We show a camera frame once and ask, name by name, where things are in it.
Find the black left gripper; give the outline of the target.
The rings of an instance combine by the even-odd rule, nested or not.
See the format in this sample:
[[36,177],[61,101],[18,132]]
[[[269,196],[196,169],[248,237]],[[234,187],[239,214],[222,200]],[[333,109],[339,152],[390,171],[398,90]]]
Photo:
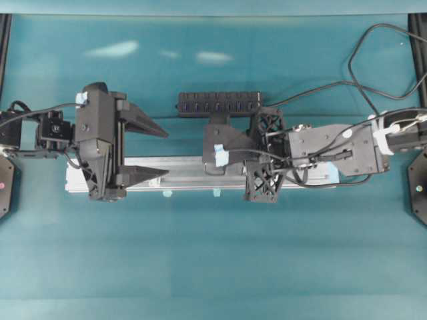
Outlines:
[[75,102],[76,157],[83,171],[89,198],[97,201],[117,201],[131,187],[156,179],[168,170],[141,166],[122,166],[125,131],[168,137],[168,133],[146,115],[125,93],[85,89]]

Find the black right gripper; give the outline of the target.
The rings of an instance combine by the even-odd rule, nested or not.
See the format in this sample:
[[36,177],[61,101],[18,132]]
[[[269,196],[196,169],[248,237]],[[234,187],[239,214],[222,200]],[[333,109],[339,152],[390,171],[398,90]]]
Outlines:
[[246,153],[241,164],[246,169],[245,200],[275,203],[284,182],[284,169],[290,166],[283,113],[260,107],[250,115],[250,127],[240,131],[230,116],[213,113],[204,127],[204,143],[223,143],[233,151]]

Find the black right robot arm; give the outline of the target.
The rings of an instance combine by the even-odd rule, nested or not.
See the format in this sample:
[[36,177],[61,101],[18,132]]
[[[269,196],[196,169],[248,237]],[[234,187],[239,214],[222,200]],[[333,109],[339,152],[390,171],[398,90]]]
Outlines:
[[285,181],[313,189],[308,175],[321,163],[367,182],[389,169],[393,154],[425,147],[424,108],[385,111],[351,125],[287,128],[281,110],[260,107],[251,114],[246,131],[234,128],[229,114],[212,113],[203,132],[202,162],[222,169],[241,163],[246,200],[275,203]]

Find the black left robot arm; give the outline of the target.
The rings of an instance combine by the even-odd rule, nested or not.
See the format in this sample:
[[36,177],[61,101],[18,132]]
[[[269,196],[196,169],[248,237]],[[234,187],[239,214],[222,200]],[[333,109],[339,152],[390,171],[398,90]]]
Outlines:
[[75,102],[31,110],[14,101],[1,113],[1,148],[9,158],[64,156],[83,174],[89,198],[117,201],[127,188],[160,178],[165,169],[125,164],[125,133],[166,138],[167,133],[125,93],[104,83],[86,86]]

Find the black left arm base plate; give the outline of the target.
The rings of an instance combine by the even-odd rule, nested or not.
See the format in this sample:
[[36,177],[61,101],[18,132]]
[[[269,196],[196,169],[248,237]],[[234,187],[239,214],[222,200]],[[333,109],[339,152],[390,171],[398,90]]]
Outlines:
[[1,156],[1,220],[18,208],[21,187],[21,170],[14,162]]

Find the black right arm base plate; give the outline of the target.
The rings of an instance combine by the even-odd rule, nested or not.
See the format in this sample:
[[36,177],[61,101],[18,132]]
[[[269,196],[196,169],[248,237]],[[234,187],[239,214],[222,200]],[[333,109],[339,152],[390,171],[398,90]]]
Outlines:
[[411,210],[426,225],[426,150],[423,150],[408,167]]

